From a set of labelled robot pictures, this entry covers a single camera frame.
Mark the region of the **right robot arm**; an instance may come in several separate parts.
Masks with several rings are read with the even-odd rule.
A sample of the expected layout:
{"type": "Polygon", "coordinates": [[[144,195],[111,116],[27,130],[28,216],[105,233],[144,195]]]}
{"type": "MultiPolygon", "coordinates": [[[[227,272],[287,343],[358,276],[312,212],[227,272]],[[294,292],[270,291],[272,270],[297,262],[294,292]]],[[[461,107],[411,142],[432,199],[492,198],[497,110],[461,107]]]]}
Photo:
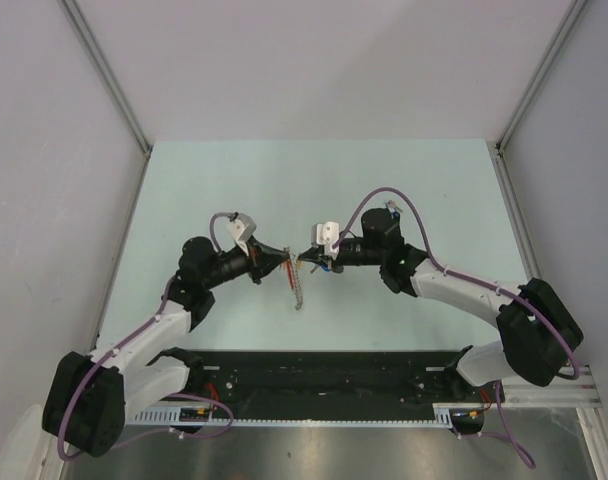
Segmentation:
{"type": "Polygon", "coordinates": [[[387,208],[369,209],[360,219],[361,235],[347,238],[338,223],[318,223],[298,258],[335,273],[376,266],[393,293],[450,305],[494,327],[499,340],[467,346],[446,366],[445,388],[457,401],[470,400],[492,381],[518,376],[546,387],[562,375],[583,333],[550,284],[538,278],[490,282],[439,268],[427,251],[405,241],[400,220],[387,208]]]}

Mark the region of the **red tag key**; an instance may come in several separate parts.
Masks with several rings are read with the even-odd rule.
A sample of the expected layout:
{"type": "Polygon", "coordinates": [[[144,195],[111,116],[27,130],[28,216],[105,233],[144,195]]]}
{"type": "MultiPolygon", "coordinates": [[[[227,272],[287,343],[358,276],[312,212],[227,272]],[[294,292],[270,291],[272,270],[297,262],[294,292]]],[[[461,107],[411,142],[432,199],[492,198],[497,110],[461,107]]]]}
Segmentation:
{"type": "Polygon", "coordinates": [[[295,290],[295,279],[294,279],[294,274],[293,274],[293,269],[292,269],[292,264],[289,261],[285,261],[283,263],[283,268],[287,274],[287,279],[289,282],[289,287],[292,291],[295,290]]]}

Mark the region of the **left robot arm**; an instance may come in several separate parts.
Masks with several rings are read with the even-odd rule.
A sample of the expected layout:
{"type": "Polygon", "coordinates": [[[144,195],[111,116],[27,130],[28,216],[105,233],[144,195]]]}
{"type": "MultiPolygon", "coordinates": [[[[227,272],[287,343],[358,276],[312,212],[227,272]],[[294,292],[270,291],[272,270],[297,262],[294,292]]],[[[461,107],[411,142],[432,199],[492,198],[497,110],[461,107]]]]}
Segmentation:
{"type": "Polygon", "coordinates": [[[287,262],[289,253],[256,238],[216,252],[203,236],[187,240],[157,310],[125,338],[90,353],[71,351],[58,363],[42,416],[58,456],[111,450],[126,420],[166,397],[191,400],[205,387],[201,364],[173,349],[215,304],[213,290],[247,276],[255,284],[287,262]]]}

